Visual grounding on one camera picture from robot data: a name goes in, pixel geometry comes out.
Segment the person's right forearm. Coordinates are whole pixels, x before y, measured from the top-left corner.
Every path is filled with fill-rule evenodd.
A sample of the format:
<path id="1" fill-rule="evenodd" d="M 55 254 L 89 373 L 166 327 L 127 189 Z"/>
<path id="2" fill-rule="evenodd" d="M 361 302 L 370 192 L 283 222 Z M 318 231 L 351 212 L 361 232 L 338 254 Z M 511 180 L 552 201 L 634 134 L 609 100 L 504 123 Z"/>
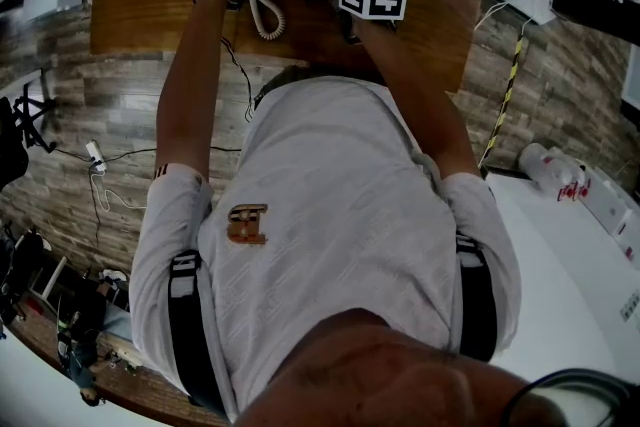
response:
<path id="1" fill-rule="evenodd" d="M 353 30 L 383 77 L 406 125 L 443 178 L 481 173 L 457 107 L 389 29 L 355 19 Z"/>

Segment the person's left forearm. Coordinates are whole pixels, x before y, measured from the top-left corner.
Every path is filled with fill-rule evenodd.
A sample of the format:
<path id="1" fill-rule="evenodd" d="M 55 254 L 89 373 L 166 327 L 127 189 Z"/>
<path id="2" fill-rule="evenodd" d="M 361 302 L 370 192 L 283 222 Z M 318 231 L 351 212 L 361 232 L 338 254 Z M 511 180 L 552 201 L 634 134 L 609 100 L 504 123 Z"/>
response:
<path id="1" fill-rule="evenodd" d="M 156 166 L 182 164 L 209 177 L 228 0 L 196 0 L 160 95 Z"/>

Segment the white power strip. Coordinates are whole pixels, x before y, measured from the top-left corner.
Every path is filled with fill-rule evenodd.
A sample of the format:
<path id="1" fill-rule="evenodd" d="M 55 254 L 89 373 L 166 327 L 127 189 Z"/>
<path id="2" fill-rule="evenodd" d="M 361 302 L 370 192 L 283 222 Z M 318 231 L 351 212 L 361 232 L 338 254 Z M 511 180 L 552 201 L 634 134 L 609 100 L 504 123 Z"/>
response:
<path id="1" fill-rule="evenodd" d="M 90 140 L 86 144 L 86 150 L 90 157 L 91 168 L 98 173 L 105 173 L 107 169 L 106 159 L 103 157 L 97 142 Z"/>

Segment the black tripod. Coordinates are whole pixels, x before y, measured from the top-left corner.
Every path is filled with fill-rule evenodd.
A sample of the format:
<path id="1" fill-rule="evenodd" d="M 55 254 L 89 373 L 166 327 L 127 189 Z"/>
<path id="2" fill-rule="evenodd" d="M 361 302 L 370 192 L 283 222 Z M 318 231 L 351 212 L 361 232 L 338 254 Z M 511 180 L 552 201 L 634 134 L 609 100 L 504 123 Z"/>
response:
<path id="1" fill-rule="evenodd" d="M 0 98 L 0 143 L 16 145 L 24 143 L 26 148 L 40 146 L 47 153 L 56 148 L 55 143 L 46 143 L 35 122 L 53 111 L 54 99 L 37 100 L 29 96 L 29 85 L 22 85 L 22 94 L 13 103 L 7 97 Z"/>

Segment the person's dark trousers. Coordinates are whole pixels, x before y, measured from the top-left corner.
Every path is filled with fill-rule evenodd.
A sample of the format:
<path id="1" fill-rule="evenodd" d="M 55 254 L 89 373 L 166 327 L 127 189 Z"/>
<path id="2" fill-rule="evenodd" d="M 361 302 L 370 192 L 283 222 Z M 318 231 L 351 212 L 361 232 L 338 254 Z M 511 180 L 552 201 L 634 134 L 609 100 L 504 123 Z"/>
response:
<path id="1" fill-rule="evenodd" d="M 264 97 L 280 87 L 286 86 L 288 84 L 298 82 L 301 80 L 306 80 L 314 77 L 322 76 L 323 72 L 319 67 L 302 67 L 298 65 L 292 65 L 286 67 L 283 71 L 277 74 L 274 78 L 269 80 L 259 91 L 259 93 L 254 97 L 253 107 L 254 110 L 258 109 L 259 104 L 264 99 Z"/>

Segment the person's white shirt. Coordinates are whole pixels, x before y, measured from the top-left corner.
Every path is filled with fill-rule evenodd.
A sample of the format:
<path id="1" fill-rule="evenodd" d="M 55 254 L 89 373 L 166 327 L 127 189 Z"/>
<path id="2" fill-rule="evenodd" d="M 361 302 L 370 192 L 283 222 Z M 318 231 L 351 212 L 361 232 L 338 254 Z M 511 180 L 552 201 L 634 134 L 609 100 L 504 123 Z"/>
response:
<path id="1" fill-rule="evenodd" d="M 457 349 L 456 239 L 486 256 L 497 348 L 518 325 L 518 262 L 489 185 L 419 167 L 389 91 L 339 77 L 261 101 L 220 198 L 182 164 L 150 184 L 130 283 L 133 341 L 180 381 L 170 334 L 170 264 L 195 249 L 203 319 L 227 408 L 245 409 L 319 322 L 351 309 L 429 345 Z"/>

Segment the yellow black striped tape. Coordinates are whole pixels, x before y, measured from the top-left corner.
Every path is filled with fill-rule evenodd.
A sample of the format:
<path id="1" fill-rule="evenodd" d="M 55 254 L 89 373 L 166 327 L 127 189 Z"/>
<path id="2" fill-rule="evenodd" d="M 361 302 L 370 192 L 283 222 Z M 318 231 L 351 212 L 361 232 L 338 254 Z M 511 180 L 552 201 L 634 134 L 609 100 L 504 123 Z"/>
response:
<path id="1" fill-rule="evenodd" d="M 507 83 L 507 87 L 505 89 L 503 98 L 502 98 L 502 102 L 500 105 L 500 109 L 498 111 L 498 116 L 496 119 L 496 122 L 494 124 L 494 127 L 490 133 L 489 139 L 487 141 L 486 147 L 484 152 L 482 153 L 482 156 L 480 158 L 480 161 L 478 163 L 478 167 L 481 168 L 484 165 L 484 162 L 487 160 L 487 158 L 489 157 L 489 155 L 491 154 L 493 148 L 496 145 L 496 140 L 497 137 L 499 135 L 499 132 L 501 130 L 502 125 L 504 124 L 505 120 L 506 120 L 506 111 L 509 105 L 509 102 L 511 100 L 512 97 L 512 91 L 514 88 L 514 82 L 515 82 L 515 77 L 517 75 L 517 71 L 518 71 L 518 67 L 519 67 L 519 60 L 520 60 L 520 55 L 521 55 L 521 51 L 522 51 L 522 46 L 523 46 L 523 40 L 524 40 L 524 28 L 521 28 L 521 31 L 519 33 L 518 36 L 518 40 L 516 43 L 516 47 L 515 47 L 515 51 L 514 51 L 514 55 L 513 55 L 513 61 L 512 61 L 512 66 L 511 66 L 511 70 L 510 70 L 510 75 L 509 75 L 509 80 Z"/>

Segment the white box red label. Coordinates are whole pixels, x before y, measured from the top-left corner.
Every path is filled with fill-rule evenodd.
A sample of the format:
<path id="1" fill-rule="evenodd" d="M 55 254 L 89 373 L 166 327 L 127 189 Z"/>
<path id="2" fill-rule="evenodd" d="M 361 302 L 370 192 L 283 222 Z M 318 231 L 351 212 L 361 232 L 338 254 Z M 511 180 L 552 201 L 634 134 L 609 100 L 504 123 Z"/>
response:
<path id="1" fill-rule="evenodd" d="M 600 168 L 569 162 L 578 199 L 640 271 L 640 206 Z"/>

